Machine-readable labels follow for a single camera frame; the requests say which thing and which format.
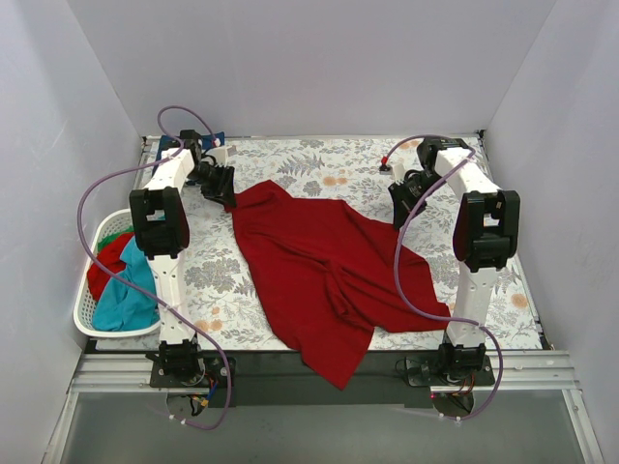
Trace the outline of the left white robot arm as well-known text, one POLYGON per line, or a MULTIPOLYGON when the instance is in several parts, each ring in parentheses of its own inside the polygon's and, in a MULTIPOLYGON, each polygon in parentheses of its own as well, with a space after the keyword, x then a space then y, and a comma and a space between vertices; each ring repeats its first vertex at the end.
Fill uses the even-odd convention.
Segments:
POLYGON ((220 135, 203 136, 182 130, 177 138, 160 141, 161 163, 143 188, 130 193, 136 246, 147 260, 155 282, 160 315, 159 350, 151 360, 160 374, 193 387, 205 377, 199 358, 196 330, 188 326, 188 305, 183 280, 190 228, 181 193, 190 183, 207 200, 234 207, 234 168, 227 164, 233 150, 220 135))

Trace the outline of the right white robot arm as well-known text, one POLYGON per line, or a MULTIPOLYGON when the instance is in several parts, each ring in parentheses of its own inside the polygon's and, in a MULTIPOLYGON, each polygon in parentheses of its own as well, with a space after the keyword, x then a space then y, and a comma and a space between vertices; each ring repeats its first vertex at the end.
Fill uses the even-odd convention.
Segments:
POLYGON ((423 135, 420 140, 420 169, 381 161, 381 170, 393 178, 393 226, 403 235, 429 197, 448 186, 460 201, 453 236, 459 278, 454 313, 441 319, 447 325, 442 343, 435 351, 405 360, 405 375, 416 387, 471 386, 477 376, 492 384, 486 317, 498 274, 516 254, 520 198, 489 179, 474 161, 474 148, 462 139, 423 135))

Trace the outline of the dark red t-shirt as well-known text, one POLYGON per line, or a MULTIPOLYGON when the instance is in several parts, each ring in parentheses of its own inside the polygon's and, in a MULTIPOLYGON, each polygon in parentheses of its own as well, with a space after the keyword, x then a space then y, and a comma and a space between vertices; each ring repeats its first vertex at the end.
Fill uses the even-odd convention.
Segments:
POLYGON ((397 231, 337 199, 291 196, 265 181, 230 209, 238 247, 275 336, 336 388, 346 387, 375 329, 442 331, 427 261, 397 250, 397 231))

